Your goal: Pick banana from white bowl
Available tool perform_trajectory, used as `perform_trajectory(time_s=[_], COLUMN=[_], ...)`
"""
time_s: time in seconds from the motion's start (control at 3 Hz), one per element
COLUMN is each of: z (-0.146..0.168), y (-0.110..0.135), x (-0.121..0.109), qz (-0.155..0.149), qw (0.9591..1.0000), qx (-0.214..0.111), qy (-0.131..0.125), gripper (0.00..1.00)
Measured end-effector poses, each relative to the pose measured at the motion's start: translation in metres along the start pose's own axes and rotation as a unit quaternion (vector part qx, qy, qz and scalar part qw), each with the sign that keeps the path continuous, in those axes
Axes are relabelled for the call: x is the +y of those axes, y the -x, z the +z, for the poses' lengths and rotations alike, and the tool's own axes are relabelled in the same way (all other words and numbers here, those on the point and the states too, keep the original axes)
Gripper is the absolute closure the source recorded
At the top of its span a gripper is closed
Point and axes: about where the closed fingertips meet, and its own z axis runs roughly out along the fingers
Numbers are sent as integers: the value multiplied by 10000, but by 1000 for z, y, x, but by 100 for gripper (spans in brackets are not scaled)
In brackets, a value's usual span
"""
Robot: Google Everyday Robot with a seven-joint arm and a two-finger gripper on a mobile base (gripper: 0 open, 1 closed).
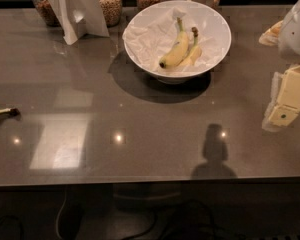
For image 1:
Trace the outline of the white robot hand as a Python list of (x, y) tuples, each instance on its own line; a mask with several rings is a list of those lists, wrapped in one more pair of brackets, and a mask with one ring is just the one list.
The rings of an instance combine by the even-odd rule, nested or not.
[[(259, 43), (277, 46), (283, 21), (267, 29)], [(283, 74), (275, 72), (271, 83), (271, 101), (264, 113), (262, 128), (278, 132), (288, 127), (300, 114), (300, 64), (292, 65)]]

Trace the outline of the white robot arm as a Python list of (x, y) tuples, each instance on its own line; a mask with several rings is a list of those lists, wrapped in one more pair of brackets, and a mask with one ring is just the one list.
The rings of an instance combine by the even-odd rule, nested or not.
[(259, 43), (277, 46), (279, 55), (290, 63), (284, 73), (273, 75), (271, 102), (262, 122), (264, 130), (277, 132), (288, 127), (300, 114), (300, 0), (282, 21), (260, 36)]

